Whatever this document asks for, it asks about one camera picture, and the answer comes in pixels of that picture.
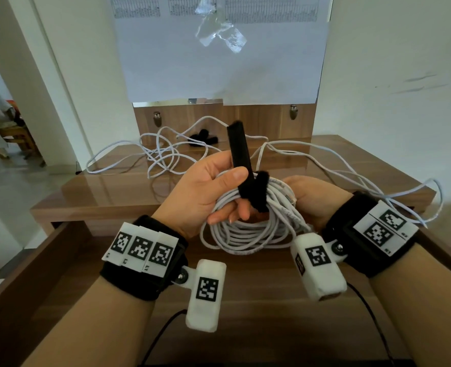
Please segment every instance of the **white plastic device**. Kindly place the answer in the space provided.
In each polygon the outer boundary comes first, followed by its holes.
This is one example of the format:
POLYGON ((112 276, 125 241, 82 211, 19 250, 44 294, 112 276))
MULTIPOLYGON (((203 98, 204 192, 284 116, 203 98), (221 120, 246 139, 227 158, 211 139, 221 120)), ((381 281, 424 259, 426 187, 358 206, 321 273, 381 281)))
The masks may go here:
POLYGON ((194 330, 215 332, 221 310, 222 292, 227 265, 220 261, 201 259, 197 268, 182 267, 188 279, 178 286, 192 290, 186 326, 194 330))
POLYGON ((290 253, 310 300, 318 302, 346 291, 346 280, 337 265, 344 257, 337 257, 321 236, 298 235, 292 241, 290 253))

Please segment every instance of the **black wire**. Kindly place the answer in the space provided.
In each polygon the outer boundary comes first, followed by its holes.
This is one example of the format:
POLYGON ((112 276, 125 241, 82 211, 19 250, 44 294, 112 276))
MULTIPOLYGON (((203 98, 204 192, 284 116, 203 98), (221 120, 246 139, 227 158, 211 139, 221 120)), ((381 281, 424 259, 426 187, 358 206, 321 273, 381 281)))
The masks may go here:
POLYGON ((139 364, 138 367, 142 367, 144 364, 146 364, 147 359, 149 359, 150 353, 152 352, 152 350, 156 346, 157 342, 159 341, 159 338, 162 336, 164 331, 166 331, 167 326, 169 326, 171 324, 171 322, 174 321, 174 319, 177 318, 179 315, 186 314, 186 313, 188 313, 188 310, 186 310, 186 309, 180 310, 179 312, 175 313, 174 315, 171 316, 171 318, 169 318, 167 320, 166 324, 163 326, 163 328, 161 328, 161 331, 157 334, 156 338, 154 339, 152 344, 149 346, 149 349, 148 349, 147 353, 145 354, 145 356, 144 356, 144 358, 142 360, 142 363, 139 364))
POLYGON ((390 349, 388 347, 387 339, 385 338, 385 335, 383 334, 383 331, 381 330, 381 327, 377 321, 377 318, 375 317, 375 314, 373 314, 372 308, 370 308, 370 306, 366 302, 363 295, 359 293, 359 291, 356 289, 355 286, 353 286, 351 283, 347 283, 347 285, 355 292, 356 295, 358 295, 358 297, 361 299, 361 301, 365 305, 366 309, 370 313, 370 317, 372 318, 373 323, 375 323, 375 327, 377 328, 377 331, 379 332, 381 342, 383 343, 383 346, 385 347, 385 351, 387 352, 387 357, 388 357, 390 363, 393 366, 395 366, 394 357, 392 357, 392 353, 390 352, 390 349))

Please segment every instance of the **wooden table top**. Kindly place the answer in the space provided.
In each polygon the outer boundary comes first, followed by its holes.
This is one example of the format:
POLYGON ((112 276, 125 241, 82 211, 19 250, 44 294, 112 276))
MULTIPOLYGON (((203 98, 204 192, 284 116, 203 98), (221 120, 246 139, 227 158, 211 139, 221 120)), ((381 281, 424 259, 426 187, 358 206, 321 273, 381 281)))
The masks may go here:
MULTIPOLYGON (((364 151, 353 143, 338 135, 315 135, 311 138, 299 138, 315 145, 331 148, 336 151, 361 175, 369 178, 385 193, 408 190, 419 182, 388 163, 364 151)), ((248 140, 250 153, 256 150, 262 140, 248 140)), ((332 170, 346 170, 344 164, 332 153, 303 145, 277 145, 279 149, 301 150, 309 153, 322 165, 332 170)), ((227 143, 219 145, 227 149, 227 143)), ((135 145, 118 146, 101 158, 98 168, 111 165, 126 155, 137 154, 140 149, 135 145)), ((200 158, 203 148, 181 146, 180 152, 200 158)), ((251 161, 255 169, 257 158, 251 161)), ((32 209, 32 215, 38 222, 62 222, 75 220, 128 219, 143 214, 152 214, 168 196, 180 176, 165 172, 153 179, 147 178, 150 162, 143 156, 132 156, 118 167, 101 174, 81 173, 62 188, 52 193, 32 209)), ((181 159, 175 170, 184 171, 190 167, 191 161, 181 159)), ((308 175, 330 181, 346 190, 354 191, 355 186, 339 177, 331 177, 314 162, 303 156, 287 156, 265 150, 261 161, 261 170, 267 170, 274 178, 285 178, 290 175, 308 175)), ((161 169, 156 166, 152 173, 161 169)), ((435 191, 422 188, 419 191, 399 198, 407 206, 415 207, 422 212, 431 203, 435 191)))

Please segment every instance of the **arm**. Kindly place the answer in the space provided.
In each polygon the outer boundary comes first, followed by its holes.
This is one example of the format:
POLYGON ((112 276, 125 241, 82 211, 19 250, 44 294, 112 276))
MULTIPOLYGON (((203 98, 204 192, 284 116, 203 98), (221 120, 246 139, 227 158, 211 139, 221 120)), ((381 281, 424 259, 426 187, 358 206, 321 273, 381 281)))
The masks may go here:
POLYGON ((99 277, 23 367, 133 367, 153 309, 99 277))
MULTIPOLYGON (((352 196, 315 178, 284 181, 295 192, 297 209, 317 231, 352 196)), ((370 283, 416 363, 451 366, 451 271, 416 244, 370 283)))
MULTIPOLYGON (((195 163, 152 217, 186 240, 197 235, 216 200, 247 178, 245 167, 236 167, 217 178, 231 167, 229 151, 195 163)), ((228 216, 233 211, 241 211, 241 216, 248 218, 249 204, 231 202, 216 213, 228 216)), ((153 309, 154 302, 131 296, 99 277, 23 367, 133 367, 140 362, 137 358, 153 309)))

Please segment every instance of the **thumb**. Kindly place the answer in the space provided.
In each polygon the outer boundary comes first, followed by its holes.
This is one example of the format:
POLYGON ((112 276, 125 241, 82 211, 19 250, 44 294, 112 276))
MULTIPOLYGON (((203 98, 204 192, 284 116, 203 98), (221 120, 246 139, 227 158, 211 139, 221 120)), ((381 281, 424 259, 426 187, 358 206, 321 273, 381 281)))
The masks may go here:
POLYGON ((210 183, 210 187, 207 190, 207 197, 211 197, 214 200, 218 199, 222 194, 237 188, 244 180, 247 179, 249 172, 244 166, 235 167, 225 174, 215 178, 210 183))

